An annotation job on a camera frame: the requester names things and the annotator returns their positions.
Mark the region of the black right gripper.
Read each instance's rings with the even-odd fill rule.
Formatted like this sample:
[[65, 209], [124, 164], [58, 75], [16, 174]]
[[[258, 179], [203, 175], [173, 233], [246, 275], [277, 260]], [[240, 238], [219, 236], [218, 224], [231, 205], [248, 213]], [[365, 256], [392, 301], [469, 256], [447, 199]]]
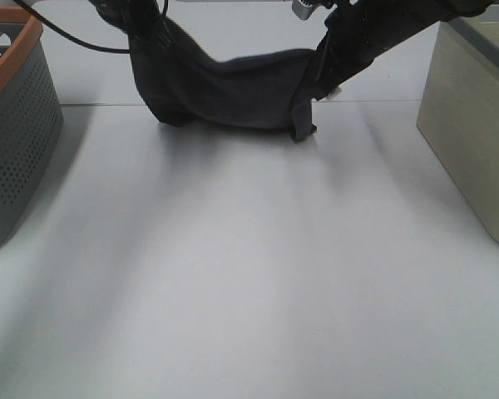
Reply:
[[375, 58], [441, 18], [435, 1], [337, 1], [314, 61], [313, 96], [320, 100]]

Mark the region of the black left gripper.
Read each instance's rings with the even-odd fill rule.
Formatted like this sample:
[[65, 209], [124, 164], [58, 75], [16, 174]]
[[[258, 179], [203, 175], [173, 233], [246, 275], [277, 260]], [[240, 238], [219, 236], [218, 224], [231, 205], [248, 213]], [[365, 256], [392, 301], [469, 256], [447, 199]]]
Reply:
[[168, 1], [163, 1], [160, 5], [158, 1], [151, 0], [94, 0], [91, 5], [105, 22], [126, 34], [130, 45], [170, 45], [170, 34], [166, 25]]

